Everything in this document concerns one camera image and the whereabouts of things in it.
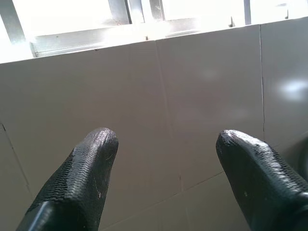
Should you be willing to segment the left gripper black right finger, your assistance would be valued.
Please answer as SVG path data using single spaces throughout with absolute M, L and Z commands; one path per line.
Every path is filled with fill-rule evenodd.
M 308 183 L 271 146 L 230 129 L 216 152 L 250 230 L 308 229 Z

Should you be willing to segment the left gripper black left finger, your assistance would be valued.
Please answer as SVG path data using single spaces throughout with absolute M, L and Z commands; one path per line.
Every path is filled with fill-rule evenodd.
M 42 186 L 17 230 L 98 230 L 117 150 L 112 130 L 90 132 Z

